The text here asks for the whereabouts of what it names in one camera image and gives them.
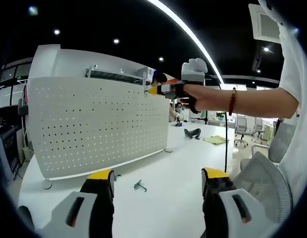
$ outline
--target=person's arm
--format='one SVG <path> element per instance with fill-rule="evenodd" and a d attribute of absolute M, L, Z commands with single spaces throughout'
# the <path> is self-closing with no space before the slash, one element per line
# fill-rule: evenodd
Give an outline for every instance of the person's arm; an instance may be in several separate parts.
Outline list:
<path fill-rule="evenodd" d="M 197 99 L 198 111 L 229 111 L 231 90 L 218 90 L 187 84 L 184 91 Z M 263 118 L 290 118 L 298 107 L 298 101 L 282 88 L 255 92 L 237 91 L 234 113 Z"/>
<path fill-rule="evenodd" d="M 175 110 L 172 109 L 171 105 L 169 105 L 169 113 L 172 116 L 172 118 L 175 118 Z"/>

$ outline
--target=person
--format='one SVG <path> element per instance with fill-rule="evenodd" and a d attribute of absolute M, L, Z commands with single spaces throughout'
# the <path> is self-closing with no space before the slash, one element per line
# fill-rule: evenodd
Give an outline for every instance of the person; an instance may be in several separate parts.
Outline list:
<path fill-rule="evenodd" d="M 171 111 L 169 111 L 169 122 L 175 121 L 177 118 L 179 118 L 181 121 L 184 121 L 184 113 L 182 111 L 183 106 L 182 103 L 177 102 L 175 105 L 175 110 L 172 109 L 170 106 Z"/>
<path fill-rule="evenodd" d="M 155 70 L 153 72 L 153 80 L 150 87 L 155 87 L 161 84 L 164 84 L 167 81 L 167 76 L 164 73 Z"/>
<path fill-rule="evenodd" d="M 276 132 L 275 132 L 275 135 L 276 135 L 276 133 L 277 133 L 277 131 L 278 131 L 278 129 L 279 129 L 280 123 L 282 123 L 283 120 L 284 120 L 283 118 L 278 118 L 277 124 L 276 124 Z"/>
<path fill-rule="evenodd" d="M 279 88 L 262 91 L 238 91 L 231 112 L 263 118 L 291 118 L 301 105 L 301 116 L 291 144 L 279 169 L 288 182 L 296 205 L 307 184 L 307 56 L 297 38 L 295 27 L 278 18 L 273 8 L 259 0 L 266 13 L 277 22 L 284 64 Z M 196 98 L 197 111 L 229 112 L 232 91 L 187 84 L 184 91 Z"/>
<path fill-rule="evenodd" d="M 149 88 L 158 86 L 158 85 L 162 85 L 164 83 L 166 83 L 167 81 L 167 76 L 165 76 L 164 73 L 155 70 L 153 72 L 153 80 L 149 86 Z M 176 112 L 172 109 L 171 105 L 169 105 L 169 122 L 172 122 L 175 120 L 175 116 L 176 116 Z"/>

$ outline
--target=perforated white panel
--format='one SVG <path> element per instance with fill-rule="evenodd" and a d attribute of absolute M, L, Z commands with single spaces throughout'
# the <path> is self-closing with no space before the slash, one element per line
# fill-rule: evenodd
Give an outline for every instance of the perforated white panel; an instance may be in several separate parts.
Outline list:
<path fill-rule="evenodd" d="M 131 83 L 35 78 L 28 86 L 30 134 L 45 178 L 72 176 L 164 149 L 168 100 Z"/>

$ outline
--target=air conditioning vent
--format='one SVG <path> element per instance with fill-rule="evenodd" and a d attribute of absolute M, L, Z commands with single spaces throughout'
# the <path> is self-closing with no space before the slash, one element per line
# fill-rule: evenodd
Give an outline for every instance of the air conditioning vent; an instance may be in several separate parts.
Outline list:
<path fill-rule="evenodd" d="M 254 39 L 280 44 L 278 24 L 272 20 L 260 5 L 249 4 Z"/>

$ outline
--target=white desk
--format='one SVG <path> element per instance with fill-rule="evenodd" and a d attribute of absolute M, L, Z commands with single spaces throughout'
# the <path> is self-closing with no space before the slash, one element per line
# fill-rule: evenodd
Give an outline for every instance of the white desk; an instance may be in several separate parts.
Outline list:
<path fill-rule="evenodd" d="M 225 126 L 225 118 L 219 119 L 207 119 L 207 122 L 218 123 L 218 126 Z M 229 128 L 235 128 L 235 119 L 227 119 L 227 125 Z"/>
<path fill-rule="evenodd" d="M 225 136 L 225 128 L 196 123 L 169 127 L 168 149 L 114 169 L 121 174 L 114 184 L 114 238 L 200 237 L 205 230 L 202 212 L 201 169 L 224 170 L 225 144 L 212 145 L 184 137 L 183 129 L 200 128 L 201 138 Z M 228 130 L 228 163 L 232 159 L 234 130 Z M 35 156 L 29 163 L 19 193 L 19 206 L 27 206 L 35 228 L 44 227 L 52 209 L 70 192 L 79 191 L 86 176 L 53 181 L 42 189 L 44 178 Z M 134 190 L 142 179 L 148 189 Z"/>

